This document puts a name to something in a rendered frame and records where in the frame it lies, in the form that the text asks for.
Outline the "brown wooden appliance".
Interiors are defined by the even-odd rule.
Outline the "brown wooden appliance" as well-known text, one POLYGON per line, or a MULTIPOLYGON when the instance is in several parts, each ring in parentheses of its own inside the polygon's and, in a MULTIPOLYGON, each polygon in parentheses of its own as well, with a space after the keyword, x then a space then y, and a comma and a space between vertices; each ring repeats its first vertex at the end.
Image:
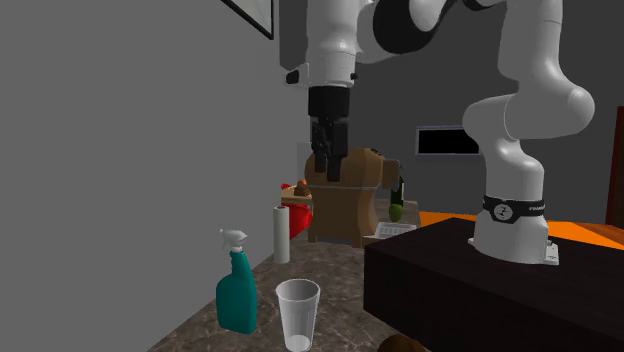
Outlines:
POLYGON ((329 181, 329 172, 318 172, 315 166, 316 158, 310 156, 305 165, 313 201, 308 241, 328 239, 361 248, 363 238, 376 232, 376 192, 398 186, 401 162, 371 148, 353 148, 341 160, 337 181, 329 181))

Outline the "black framed wall picture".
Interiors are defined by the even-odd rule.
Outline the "black framed wall picture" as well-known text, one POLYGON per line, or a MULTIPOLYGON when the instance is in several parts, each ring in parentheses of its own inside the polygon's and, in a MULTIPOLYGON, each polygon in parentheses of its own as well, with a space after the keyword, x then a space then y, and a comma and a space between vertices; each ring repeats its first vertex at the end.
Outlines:
POLYGON ((269 40, 274 39, 274 0, 221 0, 269 40))

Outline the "clear plastic cup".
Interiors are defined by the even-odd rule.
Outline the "clear plastic cup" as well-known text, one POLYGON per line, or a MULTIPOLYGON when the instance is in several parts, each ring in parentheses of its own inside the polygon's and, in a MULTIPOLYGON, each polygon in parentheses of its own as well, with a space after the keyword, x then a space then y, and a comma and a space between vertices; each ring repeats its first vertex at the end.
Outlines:
POLYGON ((309 352, 315 331, 320 287, 314 281, 297 278, 281 282, 275 289, 288 352, 309 352))

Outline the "red bowl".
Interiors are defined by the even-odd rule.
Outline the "red bowl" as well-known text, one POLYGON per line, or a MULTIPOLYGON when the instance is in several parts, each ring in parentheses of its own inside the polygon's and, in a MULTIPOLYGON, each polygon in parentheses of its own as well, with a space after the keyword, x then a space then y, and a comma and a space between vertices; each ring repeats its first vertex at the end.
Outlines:
MULTIPOLYGON (((291 187, 290 184, 282 184, 281 189, 291 187)), ((305 230, 311 223, 313 214, 309 210, 309 205, 305 204, 285 204, 282 206, 289 208, 289 227, 290 227, 290 239, 296 237, 299 233, 305 230)))

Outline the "white paper towel roll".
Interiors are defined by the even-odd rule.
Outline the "white paper towel roll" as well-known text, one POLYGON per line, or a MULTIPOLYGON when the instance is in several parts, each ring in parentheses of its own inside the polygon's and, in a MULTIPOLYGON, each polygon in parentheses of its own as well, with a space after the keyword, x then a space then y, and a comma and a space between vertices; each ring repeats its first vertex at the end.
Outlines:
POLYGON ((276 206, 273 209, 273 247, 274 261, 286 264, 290 261, 289 208, 276 206))

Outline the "white slatted tray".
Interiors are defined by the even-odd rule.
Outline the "white slatted tray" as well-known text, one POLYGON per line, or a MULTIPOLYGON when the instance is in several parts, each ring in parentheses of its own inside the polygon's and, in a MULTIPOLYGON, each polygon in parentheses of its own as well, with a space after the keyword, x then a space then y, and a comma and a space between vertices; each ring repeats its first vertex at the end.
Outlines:
POLYGON ((379 222, 375 233, 368 235, 371 239, 387 239, 417 229, 415 224, 405 224, 397 222, 379 222))

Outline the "dark robot stand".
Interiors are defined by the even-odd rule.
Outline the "dark robot stand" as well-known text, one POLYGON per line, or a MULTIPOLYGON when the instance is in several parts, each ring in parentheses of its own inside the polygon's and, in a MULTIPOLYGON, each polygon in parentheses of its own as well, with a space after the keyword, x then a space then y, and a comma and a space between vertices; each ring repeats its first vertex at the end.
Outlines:
POLYGON ((431 352, 624 352, 624 250, 556 240, 557 266, 477 251, 451 218, 366 246, 364 309, 431 352))

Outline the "brown round object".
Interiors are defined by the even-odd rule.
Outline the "brown round object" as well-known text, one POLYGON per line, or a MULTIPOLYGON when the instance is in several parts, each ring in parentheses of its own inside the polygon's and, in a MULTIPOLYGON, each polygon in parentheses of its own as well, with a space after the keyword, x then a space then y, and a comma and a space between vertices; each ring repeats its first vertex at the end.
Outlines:
POLYGON ((418 340, 402 334, 394 334, 385 338, 377 348, 377 352, 430 352, 418 340))

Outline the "teal spray bottle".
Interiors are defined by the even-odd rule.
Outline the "teal spray bottle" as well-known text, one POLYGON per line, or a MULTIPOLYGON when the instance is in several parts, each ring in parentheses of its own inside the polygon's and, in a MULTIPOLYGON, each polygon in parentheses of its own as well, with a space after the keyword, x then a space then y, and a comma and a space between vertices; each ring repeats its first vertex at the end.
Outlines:
POLYGON ((243 243, 241 230, 220 229, 222 248, 230 248, 231 273, 216 286, 216 311, 219 326, 240 334, 251 334, 257 326, 257 291, 243 243))

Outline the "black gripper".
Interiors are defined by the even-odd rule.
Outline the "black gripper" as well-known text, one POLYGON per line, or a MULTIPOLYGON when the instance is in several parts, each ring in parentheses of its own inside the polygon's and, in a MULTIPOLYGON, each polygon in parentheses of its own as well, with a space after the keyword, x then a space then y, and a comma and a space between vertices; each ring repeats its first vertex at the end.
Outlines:
POLYGON ((348 155, 350 89, 324 85, 308 89, 308 115, 311 119, 311 147, 315 158, 314 170, 324 173, 327 180, 339 182, 341 161, 348 155), (327 125, 326 119, 338 119, 327 125))

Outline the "light wooden board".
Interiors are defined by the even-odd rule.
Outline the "light wooden board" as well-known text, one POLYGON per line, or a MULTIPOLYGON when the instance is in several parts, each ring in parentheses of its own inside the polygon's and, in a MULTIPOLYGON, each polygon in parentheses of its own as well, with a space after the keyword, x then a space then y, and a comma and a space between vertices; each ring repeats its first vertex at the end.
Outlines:
POLYGON ((284 188, 281 190, 281 202, 285 204, 305 204, 312 205, 312 195, 296 196, 294 194, 295 186, 284 188))

